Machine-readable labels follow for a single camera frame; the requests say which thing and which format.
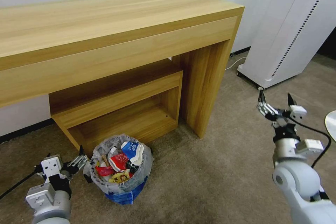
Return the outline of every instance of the blue trash bin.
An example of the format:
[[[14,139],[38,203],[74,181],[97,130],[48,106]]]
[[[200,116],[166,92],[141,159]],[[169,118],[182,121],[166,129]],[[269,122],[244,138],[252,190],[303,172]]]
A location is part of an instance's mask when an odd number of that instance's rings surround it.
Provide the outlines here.
[[[114,194],[114,193],[109,193],[105,194],[106,198],[109,200],[112,200],[120,205],[132,205],[136,197],[141,193],[142,189],[144,188],[146,181],[147,181],[148,176],[145,178],[145,181],[138,185],[135,189],[133,189],[130,192],[124,192],[121,194]]]

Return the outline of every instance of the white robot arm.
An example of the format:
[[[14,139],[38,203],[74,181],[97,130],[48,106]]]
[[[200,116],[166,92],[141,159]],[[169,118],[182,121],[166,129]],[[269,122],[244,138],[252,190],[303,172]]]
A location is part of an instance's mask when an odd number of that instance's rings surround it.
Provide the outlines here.
[[[288,110],[274,109],[260,91],[258,110],[272,121],[275,130],[273,181],[285,195],[294,224],[336,224],[336,206],[320,184],[317,172],[306,162],[306,156],[325,152],[320,141],[301,139],[296,124],[307,114],[288,94]]]
[[[35,167],[45,182],[30,188],[26,196],[26,201],[35,210],[33,224],[70,224],[69,182],[88,159],[81,151],[72,162],[63,163],[59,155],[54,155]]]

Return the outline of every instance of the trash bin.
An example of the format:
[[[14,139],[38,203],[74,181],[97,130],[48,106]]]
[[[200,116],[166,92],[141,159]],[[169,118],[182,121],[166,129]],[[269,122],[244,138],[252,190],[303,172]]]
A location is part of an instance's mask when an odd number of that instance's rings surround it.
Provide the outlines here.
[[[121,151],[121,147],[123,145],[129,146],[130,151],[132,151],[132,147],[134,149],[135,146],[138,146],[137,144],[139,146],[143,145],[143,152],[141,156],[142,160],[137,167],[137,171],[132,174],[133,176],[131,178],[127,181],[116,183],[111,182],[111,179],[107,180],[106,177],[102,177],[98,174],[96,167],[99,167],[99,164],[104,162],[102,155],[109,155],[111,149]],[[108,199],[121,205],[133,204],[133,201],[146,184],[148,176],[151,172],[150,170],[152,168],[152,164],[153,157],[151,149],[145,144],[140,143],[135,138],[122,134],[107,138],[96,146],[93,150],[93,156],[90,162],[88,162],[85,166],[83,173],[91,177],[92,181],[102,190],[103,193],[105,193]]]

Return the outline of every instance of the desk drawer front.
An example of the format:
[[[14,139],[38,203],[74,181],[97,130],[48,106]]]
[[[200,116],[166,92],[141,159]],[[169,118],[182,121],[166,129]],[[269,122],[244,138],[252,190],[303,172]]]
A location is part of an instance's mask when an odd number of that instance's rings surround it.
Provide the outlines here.
[[[230,17],[0,71],[0,107],[229,40],[236,20]]]

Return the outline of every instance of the plastic bag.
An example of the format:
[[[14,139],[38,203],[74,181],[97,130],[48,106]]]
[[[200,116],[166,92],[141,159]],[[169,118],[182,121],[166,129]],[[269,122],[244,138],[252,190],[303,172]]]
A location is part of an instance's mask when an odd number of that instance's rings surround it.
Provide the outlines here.
[[[90,162],[86,163],[84,167],[83,173],[87,176],[90,176],[92,181],[105,193],[105,194],[121,194],[130,192],[140,184],[142,184],[146,178],[150,174],[150,170],[153,164],[153,157],[150,148],[143,144],[144,150],[142,153],[142,162],[139,166],[139,169],[136,173],[134,173],[133,177],[127,180],[124,183],[110,183],[101,179],[97,173],[96,165],[98,162],[102,162],[102,154],[108,154],[112,147],[116,147],[120,149],[121,145],[126,142],[136,142],[139,143],[138,140],[127,136],[125,134],[115,135],[110,138],[105,139],[98,146],[96,146],[93,150],[93,156]]]

